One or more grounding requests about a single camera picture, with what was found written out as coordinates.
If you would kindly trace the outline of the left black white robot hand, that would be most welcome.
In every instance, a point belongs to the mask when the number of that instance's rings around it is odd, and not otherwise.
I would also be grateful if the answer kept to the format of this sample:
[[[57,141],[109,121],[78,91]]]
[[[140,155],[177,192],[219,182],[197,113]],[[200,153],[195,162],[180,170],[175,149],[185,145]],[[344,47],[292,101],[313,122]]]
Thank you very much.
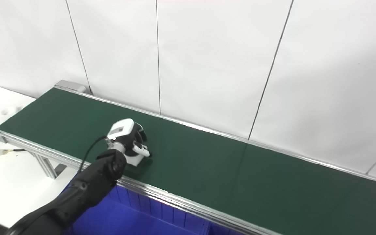
[[[148,141],[144,128],[132,119],[122,119],[114,123],[106,140],[110,147],[119,150],[126,156],[151,156],[144,145]]]

